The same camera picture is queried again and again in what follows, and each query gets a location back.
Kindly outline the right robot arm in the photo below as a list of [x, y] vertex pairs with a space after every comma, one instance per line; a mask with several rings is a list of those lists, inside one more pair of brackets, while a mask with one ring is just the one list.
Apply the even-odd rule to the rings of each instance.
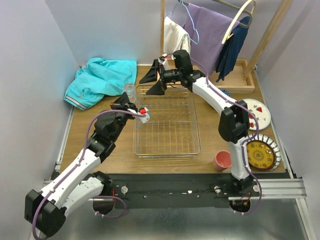
[[139, 81], [140, 84], [155, 83], [147, 95], [162, 96], [169, 83], [180, 82], [190, 92], [200, 96], [219, 114], [218, 133], [228, 143], [231, 159], [230, 191], [241, 196], [253, 184], [254, 178], [249, 166], [247, 143], [250, 128], [250, 111], [245, 101], [236, 101], [219, 90], [200, 70], [193, 68], [186, 50], [173, 54], [175, 67], [167, 66], [167, 54], [154, 59], [151, 68]]

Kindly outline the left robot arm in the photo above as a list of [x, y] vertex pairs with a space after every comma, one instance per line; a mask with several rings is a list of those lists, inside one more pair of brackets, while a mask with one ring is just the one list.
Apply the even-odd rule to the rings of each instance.
[[30, 190], [24, 200], [24, 218], [31, 223], [32, 236], [48, 239], [63, 226], [66, 218], [84, 202], [101, 197], [121, 201], [114, 195], [111, 179], [104, 173], [91, 173], [116, 147], [127, 121], [149, 119], [148, 111], [139, 111], [126, 92], [110, 104], [110, 109], [96, 115], [88, 125], [84, 145], [71, 164], [41, 190]]

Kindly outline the wire dish rack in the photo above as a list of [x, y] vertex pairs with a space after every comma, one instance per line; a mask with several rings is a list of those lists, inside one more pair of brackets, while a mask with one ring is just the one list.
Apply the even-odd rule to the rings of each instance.
[[136, 87], [136, 105], [151, 112], [147, 123], [134, 126], [134, 153], [139, 158], [194, 157], [201, 152], [193, 93], [173, 85], [164, 95], [148, 95], [151, 84]]

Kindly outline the clear drinking glass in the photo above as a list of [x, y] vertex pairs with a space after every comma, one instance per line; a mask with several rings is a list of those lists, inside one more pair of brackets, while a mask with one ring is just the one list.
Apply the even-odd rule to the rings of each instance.
[[136, 101], [136, 88], [135, 85], [131, 82], [128, 82], [124, 85], [123, 92], [125, 92], [131, 103]]

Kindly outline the blue patterned bowl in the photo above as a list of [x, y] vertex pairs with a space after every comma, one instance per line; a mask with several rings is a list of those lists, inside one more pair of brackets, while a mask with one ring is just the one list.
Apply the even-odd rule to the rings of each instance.
[[226, 89], [220, 88], [219, 90], [225, 95], [227, 95], [228, 97], [231, 97], [231, 94]]

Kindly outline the pink plastic cup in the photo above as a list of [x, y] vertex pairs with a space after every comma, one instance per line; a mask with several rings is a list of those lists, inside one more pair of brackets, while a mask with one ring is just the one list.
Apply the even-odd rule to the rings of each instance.
[[213, 166], [217, 171], [224, 171], [232, 166], [231, 155], [228, 151], [219, 151], [214, 158]]

